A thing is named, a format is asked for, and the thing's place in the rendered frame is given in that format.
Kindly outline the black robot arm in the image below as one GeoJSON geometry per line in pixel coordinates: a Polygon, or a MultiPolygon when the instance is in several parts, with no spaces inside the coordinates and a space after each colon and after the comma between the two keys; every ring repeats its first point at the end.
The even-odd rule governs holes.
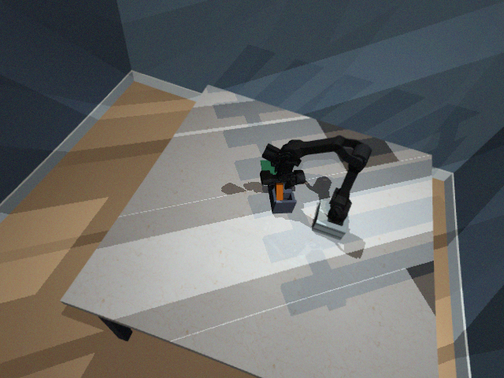
{"type": "Polygon", "coordinates": [[[319,139],[309,142],[303,142],[300,139],[292,139],[287,144],[284,144],[281,149],[271,145],[265,148],[262,157],[271,161],[271,166],[275,167],[275,172],[280,168],[285,172],[290,172],[294,166],[299,166],[301,159],[309,154],[321,154],[327,152],[335,152],[349,165],[349,170],[343,185],[340,189],[335,188],[328,211],[328,222],[343,226],[343,222],[348,216],[352,202],[350,200],[350,190],[353,187],[358,173],[366,166],[369,156],[372,152],[369,146],[355,140],[346,139],[341,135],[335,138],[319,139]],[[351,147],[354,149],[352,154],[344,148],[351,147]]]}

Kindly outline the orange block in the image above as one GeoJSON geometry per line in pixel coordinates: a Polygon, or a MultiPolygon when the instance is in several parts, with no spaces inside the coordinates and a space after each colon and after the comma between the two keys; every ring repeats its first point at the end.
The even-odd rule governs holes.
{"type": "Polygon", "coordinates": [[[275,183],[276,200],[283,200],[283,183],[275,183]]]}

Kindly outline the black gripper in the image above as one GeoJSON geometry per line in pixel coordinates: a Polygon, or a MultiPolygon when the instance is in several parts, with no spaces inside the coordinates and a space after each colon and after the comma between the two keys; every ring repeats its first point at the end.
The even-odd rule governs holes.
{"type": "Polygon", "coordinates": [[[270,174],[269,170],[261,170],[260,172],[260,177],[261,177],[261,184],[262,185],[269,185],[273,189],[275,186],[274,181],[279,180],[279,181],[287,181],[285,184],[285,189],[292,187],[297,184],[304,184],[306,181],[304,172],[302,170],[294,170],[293,172],[285,172],[280,168],[280,162],[279,162],[279,168],[277,170],[277,174],[273,175],[270,174]]]}

